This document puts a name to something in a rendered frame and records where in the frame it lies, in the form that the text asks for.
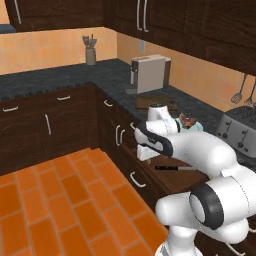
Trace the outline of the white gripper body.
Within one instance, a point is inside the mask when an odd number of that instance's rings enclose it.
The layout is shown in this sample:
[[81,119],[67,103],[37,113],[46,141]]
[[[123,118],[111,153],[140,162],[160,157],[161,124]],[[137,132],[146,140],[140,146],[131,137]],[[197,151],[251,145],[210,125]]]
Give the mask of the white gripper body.
[[140,161],[146,161],[157,156],[159,156],[159,153],[149,147],[142,145],[137,146],[137,158]]

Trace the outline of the open dark wood drawer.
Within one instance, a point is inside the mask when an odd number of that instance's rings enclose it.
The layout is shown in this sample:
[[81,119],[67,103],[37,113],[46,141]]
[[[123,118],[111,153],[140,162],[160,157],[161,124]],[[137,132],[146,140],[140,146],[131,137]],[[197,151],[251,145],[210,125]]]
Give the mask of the open dark wood drawer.
[[[187,164],[165,156],[157,156],[150,160],[140,161],[136,149],[128,151],[129,164],[123,171],[126,178],[140,194],[148,206],[154,210],[158,199],[176,193],[188,192],[197,185],[208,181],[208,177],[198,170],[155,170],[155,166],[187,166]],[[135,171],[135,179],[146,187],[137,187],[130,179]]]

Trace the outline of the dark wooden cutting board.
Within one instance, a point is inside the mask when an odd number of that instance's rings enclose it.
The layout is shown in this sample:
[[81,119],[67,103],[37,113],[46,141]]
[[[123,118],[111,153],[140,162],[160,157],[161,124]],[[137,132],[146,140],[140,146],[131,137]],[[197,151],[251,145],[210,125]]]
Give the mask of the dark wooden cutting board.
[[178,109],[178,103],[176,99],[167,96],[140,96],[136,97],[136,108],[147,110],[153,103],[161,103],[167,105],[170,111],[176,111]]

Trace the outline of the brown meat piece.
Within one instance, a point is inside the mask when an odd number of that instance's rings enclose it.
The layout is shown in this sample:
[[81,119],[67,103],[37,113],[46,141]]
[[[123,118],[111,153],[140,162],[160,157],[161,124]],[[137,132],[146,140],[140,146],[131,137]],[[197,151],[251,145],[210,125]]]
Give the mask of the brown meat piece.
[[180,120],[180,122],[182,124],[182,127],[185,128],[185,129],[191,128],[196,123],[196,119],[195,118],[187,117],[183,113],[180,113],[179,120]]

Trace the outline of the dark wood drawer front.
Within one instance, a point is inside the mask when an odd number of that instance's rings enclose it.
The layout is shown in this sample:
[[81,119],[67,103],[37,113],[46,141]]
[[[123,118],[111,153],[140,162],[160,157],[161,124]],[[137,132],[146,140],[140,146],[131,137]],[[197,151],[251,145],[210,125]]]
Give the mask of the dark wood drawer front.
[[[13,108],[19,106],[19,109],[12,112],[3,112],[3,108]],[[33,97],[18,98],[14,100],[0,102],[0,121],[7,120],[30,120],[37,122],[40,120],[40,110],[37,101]]]
[[[116,120],[126,123],[130,125],[130,123],[136,124],[137,120],[132,114],[126,110],[122,105],[120,105],[116,100],[114,100],[111,96],[106,94],[103,90],[97,89],[97,102],[98,107],[101,111],[105,111],[108,115],[111,115]],[[107,100],[109,104],[113,104],[113,107],[106,106],[103,101]]]
[[[45,108],[63,107],[72,104],[85,103],[94,98],[94,87],[87,85],[81,87],[73,87],[56,92],[49,92],[39,97],[40,104]],[[58,101],[57,97],[65,97],[70,95],[71,98],[64,101]]]

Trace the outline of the dark wood cupboard door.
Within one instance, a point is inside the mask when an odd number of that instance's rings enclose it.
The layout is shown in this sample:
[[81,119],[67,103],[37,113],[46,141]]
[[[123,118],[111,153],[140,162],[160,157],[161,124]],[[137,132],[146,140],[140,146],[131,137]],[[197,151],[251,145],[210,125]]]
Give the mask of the dark wood cupboard door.
[[[45,114],[49,117],[52,135],[48,134]],[[95,148],[98,145],[96,110],[84,104],[49,108],[44,113],[42,135],[44,152],[49,158],[87,147]]]
[[[103,143],[103,149],[108,152],[108,155],[118,164],[119,167],[127,167],[129,164],[128,151],[136,147],[136,141],[134,137],[134,130],[122,123],[111,115],[108,115],[105,111],[99,109],[98,112],[100,141]],[[115,143],[115,128],[120,125],[118,131],[118,137],[120,142],[120,133],[125,129],[123,134],[123,143],[117,146]]]

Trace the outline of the white coffee machine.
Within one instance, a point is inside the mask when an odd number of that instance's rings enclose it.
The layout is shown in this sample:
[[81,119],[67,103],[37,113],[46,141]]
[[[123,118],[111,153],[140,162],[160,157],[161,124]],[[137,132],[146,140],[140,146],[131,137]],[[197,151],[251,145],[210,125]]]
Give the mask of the white coffee machine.
[[126,93],[140,94],[162,89],[169,84],[170,67],[171,59],[159,54],[133,58]]

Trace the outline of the silver stove with knobs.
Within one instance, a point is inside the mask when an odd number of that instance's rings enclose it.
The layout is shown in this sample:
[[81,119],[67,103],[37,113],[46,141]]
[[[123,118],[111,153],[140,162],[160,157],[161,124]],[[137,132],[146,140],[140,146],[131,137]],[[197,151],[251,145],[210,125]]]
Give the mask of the silver stove with knobs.
[[216,135],[244,155],[256,158],[256,109],[240,106],[225,112]]

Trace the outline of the hanging slotted spoon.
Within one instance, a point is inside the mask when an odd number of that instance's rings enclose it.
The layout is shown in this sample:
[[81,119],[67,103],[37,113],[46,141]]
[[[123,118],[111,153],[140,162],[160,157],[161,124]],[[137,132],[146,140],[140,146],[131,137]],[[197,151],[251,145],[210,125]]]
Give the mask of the hanging slotted spoon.
[[246,78],[247,78],[247,75],[244,75],[244,78],[243,78],[243,81],[242,81],[242,84],[240,87],[240,91],[238,93],[234,94],[231,98],[232,103],[238,104],[240,102],[240,100],[242,99],[242,90],[243,90]]

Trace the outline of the grey utensil pot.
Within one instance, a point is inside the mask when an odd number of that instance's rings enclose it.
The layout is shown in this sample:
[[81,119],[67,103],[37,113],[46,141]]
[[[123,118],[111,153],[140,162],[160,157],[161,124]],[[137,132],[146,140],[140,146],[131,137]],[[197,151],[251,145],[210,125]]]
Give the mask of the grey utensil pot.
[[96,64],[96,50],[94,48],[86,49],[86,64],[95,65]]

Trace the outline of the grey utensils bunch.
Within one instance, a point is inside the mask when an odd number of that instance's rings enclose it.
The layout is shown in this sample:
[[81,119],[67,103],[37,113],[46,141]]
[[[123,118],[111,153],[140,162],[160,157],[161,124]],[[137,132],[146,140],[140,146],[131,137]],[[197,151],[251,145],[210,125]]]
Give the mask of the grey utensils bunch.
[[97,43],[97,40],[93,36],[82,36],[82,40],[87,49],[93,49]]

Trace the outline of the dark wood upper cupboard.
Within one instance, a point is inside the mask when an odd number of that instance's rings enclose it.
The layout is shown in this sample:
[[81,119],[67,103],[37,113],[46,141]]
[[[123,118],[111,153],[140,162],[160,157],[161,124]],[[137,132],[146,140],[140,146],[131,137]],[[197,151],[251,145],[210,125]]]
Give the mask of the dark wood upper cupboard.
[[256,76],[256,0],[103,0],[104,25],[180,53]]
[[14,0],[4,0],[11,25],[18,32],[100,27],[103,0],[18,0],[22,24]]

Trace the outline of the black handled knife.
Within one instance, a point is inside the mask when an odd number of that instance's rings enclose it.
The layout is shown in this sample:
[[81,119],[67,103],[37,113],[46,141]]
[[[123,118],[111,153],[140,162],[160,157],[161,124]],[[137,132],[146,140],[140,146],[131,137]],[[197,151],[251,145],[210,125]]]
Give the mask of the black handled knife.
[[155,166],[155,170],[196,170],[191,166]]

